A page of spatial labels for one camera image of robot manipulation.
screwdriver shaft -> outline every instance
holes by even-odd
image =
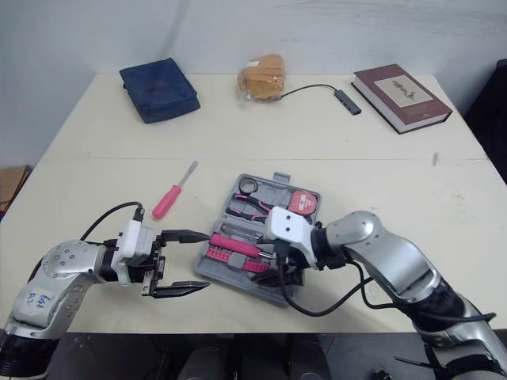
[[[197,161],[194,161],[190,167],[189,167],[189,170],[187,170],[187,173],[185,173],[185,175],[183,176],[183,178],[181,178],[180,180],[180,183],[177,184],[180,188],[183,186],[183,184],[187,181],[187,179],[189,178],[190,174],[192,174],[192,172],[195,170],[195,168],[197,167]]]

pink tool handle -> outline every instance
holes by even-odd
[[[176,201],[177,196],[180,195],[180,192],[181,188],[177,184],[174,184],[167,194],[164,195],[162,200],[158,202],[158,205],[153,209],[151,214],[157,219],[163,218]]]
[[[224,237],[218,234],[212,235],[209,244],[214,245],[215,247],[230,249],[231,251],[241,253],[243,255],[250,257],[259,257],[259,252],[261,251],[255,245],[245,243],[244,241],[230,239],[228,237]]]

bread in plastic bag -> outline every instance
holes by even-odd
[[[253,58],[238,73],[238,88],[247,100],[277,101],[284,83],[284,59],[278,54]]]

screwdriver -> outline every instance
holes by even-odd
[[[189,178],[190,174],[194,171],[194,169],[197,166],[197,161],[194,161],[190,167],[189,170],[187,170],[187,173],[181,178],[179,184],[174,184],[173,187],[167,192],[167,194],[164,195],[162,200],[158,202],[157,206],[153,209],[151,214],[154,216],[154,218],[160,219],[163,218],[164,215],[166,215],[167,211],[173,206],[174,202],[176,201],[177,196],[181,193],[181,186],[185,183],[187,178]]]

black cable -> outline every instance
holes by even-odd
[[[364,281],[364,272],[363,268],[356,262],[350,261],[347,264],[351,264],[357,268],[357,271],[359,272],[359,278],[360,281]],[[383,303],[380,305],[373,305],[371,304],[368,299],[366,298],[366,291],[364,290],[364,287],[361,288],[361,297],[363,299],[364,304],[369,307],[370,309],[379,310],[379,309],[401,309],[403,308],[402,305],[396,305],[394,303]],[[451,323],[467,323],[467,322],[477,322],[477,321],[486,321],[489,322],[493,318],[495,318],[497,315],[496,313],[487,313],[487,314],[480,314],[480,315],[474,315],[472,317],[447,317],[444,315],[438,315],[438,314],[432,314],[427,313],[425,311],[419,311],[419,314],[423,317],[427,317],[429,319],[433,319],[434,321],[442,321],[442,322],[451,322]]]
[[[355,287],[353,287],[346,295],[344,295],[342,298],[340,298],[334,305],[331,307],[328,307],[327,309],[323,311],[310,311],[305,309],[304,307],[298,305],[295,303],[292,298],[287,293],[287,288],[285,287],[285,274],[284,274],[284,266],[278,265],[278,278],[280,282],[280,290],[282,292],[282,295],[285,298],[285,301],[292,306],[294,309],[298,310],[300,313],[303,313],[309,317],[323,317],[324,315],[327,315],[333,311],[335,311],[338,307],[343,305],[345,301],[347,301],[354,293],[356,293],[359,289],[363,288],[364,285],[367,283],[370,283],[373,281],[372,278],[366,279],[360,283],[358,283]]]
[[[95,229],[95,227],[97,227],[104,219],[106,219],[108,216],[110,216],[113,212],[118,211],[121,208],[129,207],[129,206],[137,206],[137,210],[135,211],[134,219],[138,220],[140,217],[141,221],[142,221],[144,209],[143,209],[143,205],[140,202],[122,203],[116,207],[113,207],[111,210],[106,211],[99,219],[97,219],[95,222],[93,222],[93,224],[90,226],[90,228],[88,230],[86,230],[86,232],[81,236],[81,238],[79,240],[83,240],[83,241],[86,240],[88,235],[90,235],[90,233]]]
[[[144,376],[141,378],[141,380],[147,380],[151,374],[153,374],[155,371],[158,371],[158,367],[151,368]]]
[[[294,89],[292,91],[289,91],[288,93],[284,93],[282,96],[280,96],[278,98],[279,101],[281,101],[284,97],[286,97],[287,95],[290,95],[291,93],[296,93],[298,91],[301,91],[302,89],[309,89],[311,87],[327,87],[328,89],[332,89],[333,91],[337,91],[337,89],[335,87],[333,87],[332,85],[325,85],[323,83],[318,83],[316,85],[305,85],[304,87],[299,87],[298,89]]]
[[[419,314],[424,317],[433,319],[435,321],[454,322],[454,323],[479,322],[479,321],[489,322],[497,316],[496,313],[487,313],[474,315],[472,317],[446,317],[444,315],[426,313],[425,311],[420,311]]]
[[[355,261],[350,261],[347,264],[351,264],[354,267],[357,268],[357,271],[359,272],[359,279],[360,281],[364,280],[364,272],[363,268]],[[394,303],[382,303],[380,305],[374,305],[368,301],[368,298],[366,297],[366,290],[364,287],[361,288],[361,298],[363,299],[364,304],[373,310],[381,310],[381,309],[398,309],[398,307]]]
[[[35,274],[37,273],[37,271],[39,270],[40,266],[42,265],[42,259],[43,259],[43,257],[40,258],[39,262],[37,263],[37,265],[35,266],[35,268],[32,270],[32,274],[30,275],[29,280],[27,281],[27,283],[29,283],[30,281],[32,281],[33,277],[35,277]]]

